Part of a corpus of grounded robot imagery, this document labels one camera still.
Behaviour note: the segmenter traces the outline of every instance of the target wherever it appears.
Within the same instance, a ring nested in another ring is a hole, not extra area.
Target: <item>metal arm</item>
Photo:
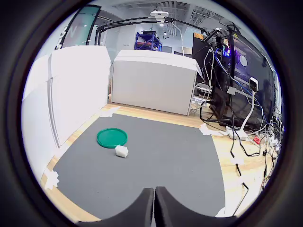
[[[218,30],[214,30],[212,33],[209,33],[204,28],[192,25],[190,23],[187,23],[187,22],[184,22],[184,21],[181,21],[181,20],[173,19],[173,18],[170,18],[170,17],[165,17],[163,20],[159,19],[159,20],[145,20],[145,21],[127,22],[127,21],[131,21],[131,20],[141,20],[141,19],[151,19],[151,18],[154,18],[154,17],[136,17],[136,18],[132,18],[132,19],[119,20],[119,21],[116,21],[116,22],[109,23],[108,25],[102,25],[102,26],[97,28],[96,37],[95,37],[95,45],[97,45],[97,40],[98,40],[98,45],[100,45],[100,39],[101,39],[101,33],[102,32],[104,32],[106,30],[109,30],[111,28],[121,27],[121,26],[126,26],[126,25],[136,25],[136,24],[146,24],[146,23],[160,23],[160,22],[172,23],[174,21],[177,21],[177,22],[180,22],[182,24],[185,24],[185,25],[194,27],[196,29],[199,29],[199,30],[201,30],[202,33],[205,32],[209,36],[209,37],[206,37],[207,38],[206,41],[209,38],[211,38],[213,35],[215,35],[217,32],[219,32]]]
[[[157,20],[145,20],[145,21],[136,21],[136,22],[128,22],[128,23],[121,23],[121,21],[117,21],[114,23],[110,23],[108,25],[103,25],[97,28],[96,32],[96,37],[95,37],[95,44],[97,44],[97,37],[98,37],[98,45],[100,45],[100,38],[101,38],[101,33],[105,32],[106,30],[115,28],[115,27],[122,27],[126,25],[136,25],[136,24],[145,24],[145,23],[158,23],[161,21]]]
[[[174,22],[174,21],[177,21],[177,22],[180,22],[180,23],[182,23],[182,24],[185,24],[185,25],[194,27],[194,28],[196,28],[196,29],[199,29],[199,30],[201,30],[202,33],[205,32],[207,35],[209,35],[209,32],[207,32],[204,28],[198,27],[198,26],[195,26],[195,25],[192,25],[192,24],[187,23],[187,22],[185,22],[185,21],[177,20],[177,19],[170,18],[170,17],[166,17],[166,18],[164,18],[164,20],[165,20],[166,23],[172,23],[172,22]]]

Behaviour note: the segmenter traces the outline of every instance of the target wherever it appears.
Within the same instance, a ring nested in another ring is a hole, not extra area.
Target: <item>white sponge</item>
[[[116,155],[117,156],[127,157],[127,155],[128,155],[128,149],[127,149],[127,147],[117,145],[116,148],[115,148],[115,150],[116,150]]]

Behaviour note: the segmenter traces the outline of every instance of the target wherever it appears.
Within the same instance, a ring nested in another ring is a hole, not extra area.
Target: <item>red power strip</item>
[[[260,144],[261,139],[255,136],[254,141],[255,141],[257,144]]]

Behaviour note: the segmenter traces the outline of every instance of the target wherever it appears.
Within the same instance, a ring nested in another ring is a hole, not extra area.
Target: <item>camera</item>
[[[155,17],[155,18],[158,18],[158,19],[164,19],[165,17],[169,16],[169,13],[168,12],[154,10],[153,12],[151,12],[150,15],[152,17]]]

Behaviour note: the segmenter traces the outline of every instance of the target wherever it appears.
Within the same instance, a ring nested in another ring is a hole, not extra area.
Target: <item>wooden floor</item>
[[[200,125],[203,123],[199,118],[198,112],[196,114],[190,113],[190,116],[183,116],[179,114],[167,113],[134,106],[107,104],[105,107],[102,108],[99,113],[93,115],[77,131],[75,131],[65,142],[64,146],[68,148],[100,116],[102,111],[107,111],[110,108],[117,106],[120,106],[120,108],[116,111],[116,114],[126,116],[144,118],[159,122],[173,123],[195,128],[200,128]],[[209,110],[209,108],[204,108],[204,118],[209,117],[210,114],[211,111]],[[224,130],[224,127],[219,126],[219,124],[217,123],[211,123],[211,125]],[[208,126],[208,128],[212,130],[217,130],[210,126]],[[235,141],[234,148],[232,151],[236,158],[244,159],[244,164],[239,165],[239,168],[242,173],[242,177],[240,177],[235,164],[231,161],[230,150],[232,147],[232,139],[230,139],[228,136],[212,136],[212,138],[217,151],[223,176],[226,216],[231,216],[234,213],[236,207],[238,206],[239,202],[247,191],[241,183],[245,182],[245,184],[249,187],[248,194],[245,196],[245,199],[243,200],[236,212],[236,215],[240,215],[243,211],[246,210],[246,208],[256,199],[256,197],[260,193],[265,168],[265,157],[262,155],[262,152],[263,150],[265,150],[265,147],[261,149],[261,154],[259,156],[247,157],[244,154],[242,148],[240,147],[239,141]],[[248,154],[259,152],[259,148],[249,141],[243,141],[242,144]],[[59,158],[53,157],[47,168],[52,171],[58,160]],[[266,162],[267,170],[270,170],[272,167],[270,155],[267,155]],[[40,185],[43,189],[46,180],[47,176],[44,174],[40,182]],[[57,208],[73,222],[100,220],[97,217],[84,211],[73,202],[71,202],[55,187],[52,190],[45,190],[45,193],[49,197],[49,199],[57,206]]]

